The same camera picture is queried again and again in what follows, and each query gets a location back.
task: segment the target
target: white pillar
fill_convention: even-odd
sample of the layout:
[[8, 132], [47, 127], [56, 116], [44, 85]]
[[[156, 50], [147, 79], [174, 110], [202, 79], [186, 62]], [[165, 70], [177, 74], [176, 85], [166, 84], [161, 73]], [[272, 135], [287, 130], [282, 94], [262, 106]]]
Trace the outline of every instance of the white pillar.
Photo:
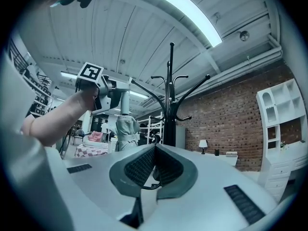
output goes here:
[[81, 129], [84, 131], [85, 134], [90, 132], [91, 124], [92, 124], [91, 111], [88, 110], [83, 117], [83, 122], [81, 127]]

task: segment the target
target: ceiling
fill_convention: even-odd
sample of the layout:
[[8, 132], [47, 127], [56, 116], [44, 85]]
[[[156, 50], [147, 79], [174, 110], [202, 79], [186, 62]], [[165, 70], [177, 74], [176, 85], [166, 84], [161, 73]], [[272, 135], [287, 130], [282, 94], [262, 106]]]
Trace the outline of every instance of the ceiling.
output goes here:
[[[40, 68], [67, 95], [75, 92], [75, 83], [60, 72], [77, 74], [85, 62], [103, 66], [115, 80], [132, 77], [164, 95], [162, 81], [151, 76], [167, 76], [170, 42], [175, 43], [174, 76], [189, 75], [177, 81], [176, 94], [206, 74], [214, 76], [272, 48], [267, 35], [277, 36], [277, 28], [267, 0], [192, 1], [222, 38], [215, 48], [190, 19], [164, 0], [93, 0], [86, 9], [73, 2], [26, 14], [18, 30]], [[245, 42], [239, 37], [244, 30], [250, 34]], [[150, 102], [136, 96], [131, 95], [130, 101], [133, 116], [152, 109]]]

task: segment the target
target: white shelving rack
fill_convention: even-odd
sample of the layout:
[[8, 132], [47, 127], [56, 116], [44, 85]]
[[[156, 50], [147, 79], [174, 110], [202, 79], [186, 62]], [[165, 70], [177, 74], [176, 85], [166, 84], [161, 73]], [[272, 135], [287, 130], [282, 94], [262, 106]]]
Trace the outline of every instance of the white shelving rack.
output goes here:
[[[257, 93], [263, 127], [263, 159], [258, 183], [280, 201], [291, 171], [307, 165], [308, 125], [304, 101], [294, 79]], [[281, 150], [282, 123], [300, 119], [301, 141]], [[275, 138], [269, 134], [275, 130]]]
[[[39, 98], [43, 98], [45, 99], [44, 97], [47, 97], [48, 98], [48, 103], [51, 102], [52, 100], [52, 97], [51, 95], [47, 94], [46, 92], [44, 92], [41, 88], [39, 88], [38, 86], [36, 86], [30, 79], [28, 79], [26, 76], [25, 76], [25, 72], [24, 71], [22, 73], [22, 77], [23, 79], [28, 83], [28, 85], [35, 91], [36, 95], [39, 97]], [[34, 103], [38, 103], [42, 106], [42, 108], [40, 110], [43, 110], [45, 113], [46, 113], [46, 107], [48, 107], [48, 105], [46, 104], [43, 104], [42, 102], [38, 101], [38, 100], [34, 100]], [[30, 112], [32, 115], [34, 116], [42, 116], [42, 114], [39, 114], [39, 113], [36, 113], [36, 112]]]
[[[155, 118], [158, 118], [158, 119], [161, 119], [163, 118], [163, 112], [160, 113], [160, 115], [158, 116], [155, 116]], [[140, 128], [140, 129], [147, 129], [147, 132], [148, 132], [148, 135], [147, 135], [147, 144], [150, 143], [150, 132], [153, 130], [153, 129], [159, 129], [159, 133], [158, 135], [160, 136], [161, 140], [160, 140], [160, 144], [163, 143], [163, 126], [164, 126], [164, 122], [163, 121], [159, 121], [159, 122], [156, 122], [156, 123], [151, 123], [151, 116], [149, 116], [148, 119], [145, 119], [145, 120], [137, 120], [137, 122], [147, 122], [148, 125], [146, 128]]]

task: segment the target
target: black metal coat stand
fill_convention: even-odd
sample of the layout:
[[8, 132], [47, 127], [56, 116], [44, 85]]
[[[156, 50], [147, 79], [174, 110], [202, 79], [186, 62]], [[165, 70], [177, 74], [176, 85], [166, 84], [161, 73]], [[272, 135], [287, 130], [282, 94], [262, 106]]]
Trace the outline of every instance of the black metal coat stand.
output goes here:
[[151, 76], [152, 79], [160, 78], [163, 80], [165, 84], [165, 104], [157, 97], [154, 93], [146, 89], [144, 86], [140, 85], [135, 80], [132, 80], [131, 83], [135, 84], [136, 86], [140, 87], [148, 94], [150, 94], [153, 98], [155, 98], [160, 106], [163, 109], [164, 116], [161, 119], [157, 119], [154, 116], [151, 116], [151, 119], [156, 121], [164, 120], [164, 136], [163, 136], [163, 144], [175, 146], [176, 141], [176, 121], [186, 121], [190, 120], [192, 117], [188, 116], [186, 118], [179, 118], [177, 116], [177, 112], [179, 109], [180, 104], [183, 100], [190, 95], [193, 91], [195, 91], [199, 86], [201, 86], [204, 82], [210, 79], [210, 75], [206, 75], [203, 80], [201, 80], [197, 85], [191, 88], [181, 99], [177, 102], [175, 99], [175, 81], [178, 78], [188, 78], [188, 75], [180, 75], [176, 76], [172, 79], [172, 67], [173, 67], [173, 47], [174, 43], [170, 43], [170, 60], [167, 63], [167, 79], [162, 76]]

